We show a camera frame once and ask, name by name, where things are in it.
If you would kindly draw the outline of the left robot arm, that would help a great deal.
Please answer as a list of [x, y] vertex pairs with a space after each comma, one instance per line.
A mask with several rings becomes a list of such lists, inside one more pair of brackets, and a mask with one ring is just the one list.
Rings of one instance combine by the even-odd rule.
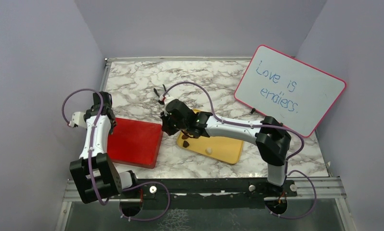
[[69, 170], [83, 203], [98, 201], [106, 205], [121, 192], [126, 197], [138, 194], [139, 185], [133, 171], [118, 173], [107, 153], [108, 136], [117, 126], [112, 109], [112, 96], [105, 91], [93, 93], [93, 105], [85, 112], [74, 112], [67, 122], [71, 128], [86, 129], [83, 150]]

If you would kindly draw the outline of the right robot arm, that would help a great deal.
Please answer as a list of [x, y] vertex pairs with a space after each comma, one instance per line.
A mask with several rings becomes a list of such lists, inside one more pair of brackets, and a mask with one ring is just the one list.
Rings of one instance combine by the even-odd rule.
[[267, 163], [266, 191], [277, 196], [285, 189], [286, 155], [291, 135], [273, 117], [262, 121], [216, 118], [212, 112], [194, 112], [184, 102], [167, 97], [159, 100], [163, 106], [160, 118], [162, 130], [168, 135], [181, 131], [190, 138], [226, 137], [257, 146]]

